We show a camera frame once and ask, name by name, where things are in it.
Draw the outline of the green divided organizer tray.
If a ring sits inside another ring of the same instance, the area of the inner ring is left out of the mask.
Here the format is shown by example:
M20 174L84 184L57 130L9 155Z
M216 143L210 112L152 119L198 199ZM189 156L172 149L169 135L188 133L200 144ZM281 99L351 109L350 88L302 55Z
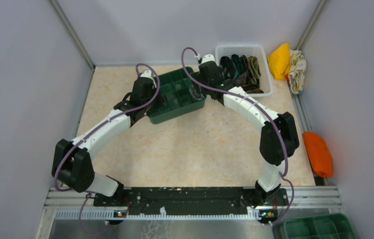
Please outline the green divided organizer tray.
M152 124L159 124L204 107L204 100L198 100L191 95L192 82L182 68L161 74L159 78L159 95L163 103L155 105L147 112Z

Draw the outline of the grey floral tie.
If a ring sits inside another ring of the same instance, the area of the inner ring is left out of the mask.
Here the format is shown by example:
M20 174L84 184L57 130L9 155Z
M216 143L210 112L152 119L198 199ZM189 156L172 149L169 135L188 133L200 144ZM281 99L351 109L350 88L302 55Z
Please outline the grey floral tie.
M189 92L192 98L196 101L204 100L206 97L200 92L200 89L197 91L194 85L190 85Z

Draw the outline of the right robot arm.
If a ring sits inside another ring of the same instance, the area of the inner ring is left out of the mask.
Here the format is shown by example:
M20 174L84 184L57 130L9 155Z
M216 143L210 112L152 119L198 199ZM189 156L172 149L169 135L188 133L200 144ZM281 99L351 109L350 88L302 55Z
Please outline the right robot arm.
M199 71L192 74L192 81L199 94L209 95L260 130L259 151L264 164L255 184L256 199L262 205L269 205L280 188L281 177L287 174L289 157L299 146L293 115L262 105L233 79L225 78L215 61L203 61Z

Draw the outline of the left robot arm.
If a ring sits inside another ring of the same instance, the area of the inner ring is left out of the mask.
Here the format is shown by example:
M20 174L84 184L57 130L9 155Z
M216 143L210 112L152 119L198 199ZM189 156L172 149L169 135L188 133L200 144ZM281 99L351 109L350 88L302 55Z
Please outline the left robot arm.
M133 89L97 125L72 140L60 140L55 147L52 176L76 192L98 193L107 202L119 206L124 202L124 185L109 176L96 173L94 157L114 137L145 117L159 100L159 77L141 74Z

